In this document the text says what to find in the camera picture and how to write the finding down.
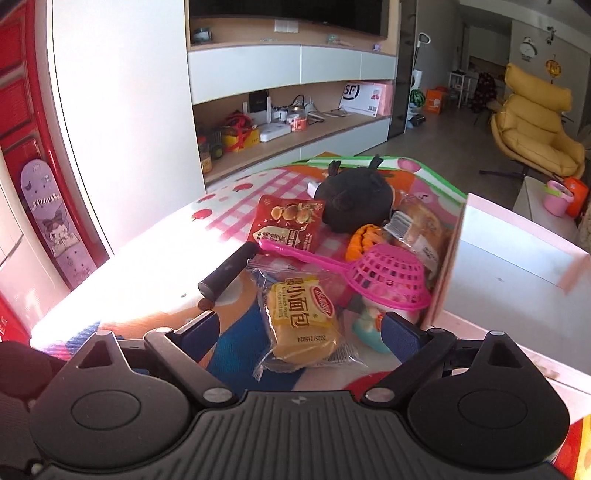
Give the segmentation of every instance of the black handle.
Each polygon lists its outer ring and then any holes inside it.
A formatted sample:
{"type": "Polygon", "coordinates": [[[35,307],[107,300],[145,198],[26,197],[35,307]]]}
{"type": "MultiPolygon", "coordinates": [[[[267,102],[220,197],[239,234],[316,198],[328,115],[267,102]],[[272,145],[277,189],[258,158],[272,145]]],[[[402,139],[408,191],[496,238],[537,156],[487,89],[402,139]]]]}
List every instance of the black handle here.
{"type": "Polygon", "coordinates": [[[246,263],[259,252],[259,245],[255,242],[246,242],[222,265],[211,272],[203,281],[197,284],[197,288],[206,299],[216,301],[232,280],[244,270],[246,263]]]}

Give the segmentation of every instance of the pink checkered pattern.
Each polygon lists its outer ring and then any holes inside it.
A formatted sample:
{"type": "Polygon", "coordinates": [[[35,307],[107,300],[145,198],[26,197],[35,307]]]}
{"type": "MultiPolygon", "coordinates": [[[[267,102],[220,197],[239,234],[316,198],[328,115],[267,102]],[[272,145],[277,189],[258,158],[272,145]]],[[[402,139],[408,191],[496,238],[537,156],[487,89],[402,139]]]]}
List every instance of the pink checkered pattern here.
{"type": "MultiPolygon", "coordinates": [[[[220,240],[231,238],[245,242],[255,217],[256,206],[262,195],[273,195],[279,198],[309,199],[308,182],[310,177],[288,170],[278,170],[275,177],[250,193],[246,198],[232,205],[228,210],[219,212],[205,227],[205,230],[220,231],[220,240]]],[[[319,229],[316,253],[325,257],[342,259],[349,238],[347,235],[336,235],[322,224],[319,229]]]]}

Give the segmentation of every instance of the packaged bun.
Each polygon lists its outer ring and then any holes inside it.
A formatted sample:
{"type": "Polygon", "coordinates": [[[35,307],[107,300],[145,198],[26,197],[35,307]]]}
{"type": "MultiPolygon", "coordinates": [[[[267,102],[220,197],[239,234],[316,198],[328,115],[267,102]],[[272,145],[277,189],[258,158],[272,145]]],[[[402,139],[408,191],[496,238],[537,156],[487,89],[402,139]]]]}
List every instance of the packaged bun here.
{"type": "Polygon", "coordinates": [[[277,373],[301,368],[361,364],[345,341],[343,309],[351,293],[346,280],[313,264],[257,255],[246,267],[255,280],[269,347],[255,368],[277,373]]]}
{"type": "Polygon", "coordinates": [[[316,277],[288,278],[267,295],[275,358],[305,367],[328,358],[342,341],[335,306],[316,277]]]}
{"type": "Polygon", "coordinates": [[[413,252],[433,279],[443,259],[449,233],[441,221],[421,200],[407,194],[384,229],[391,243],[413,252]]]}

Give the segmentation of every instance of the red door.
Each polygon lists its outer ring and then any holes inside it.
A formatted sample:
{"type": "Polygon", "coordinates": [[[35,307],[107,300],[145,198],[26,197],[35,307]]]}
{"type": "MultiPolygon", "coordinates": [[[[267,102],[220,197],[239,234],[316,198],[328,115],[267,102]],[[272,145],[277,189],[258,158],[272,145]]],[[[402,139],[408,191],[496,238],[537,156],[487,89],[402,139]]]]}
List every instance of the red door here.
{"type": "MultiPolygon", "coordinates": [[[[12,182],[22,199],[20,178],[24,165],[40,158],[50,166],[81,240],[99,266],[108,259],[108,255],[102,244],[90,240],[80,220],[47,125],[37,74],[34,18],[35,0],[25,0],[0,19],[0,147],[12,182]]],[[[31,212],[27,211],[27,215],[49,258],[53,259],[31,212]]]]}

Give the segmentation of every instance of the orange bag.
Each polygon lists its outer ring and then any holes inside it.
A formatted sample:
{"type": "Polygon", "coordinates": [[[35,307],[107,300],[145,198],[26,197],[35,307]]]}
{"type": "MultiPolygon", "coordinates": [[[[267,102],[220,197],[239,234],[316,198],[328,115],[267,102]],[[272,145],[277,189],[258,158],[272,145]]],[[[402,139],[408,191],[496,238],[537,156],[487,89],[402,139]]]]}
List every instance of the orange bag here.
{"type": "Polygon", "coordinates": [[[566,213],[572,218],[577,218],[583,207],[585,198],[587,198],[589,188],[582,181],[574,177],[564,179],[564,186],[574,195],[573,203],[566,209],[566,213]]]}
{"type": "Polygon", "coordinates": [[[440,90],[427,90],[424,110],[431,113],[441,113],[444,92],[440,90]]]}

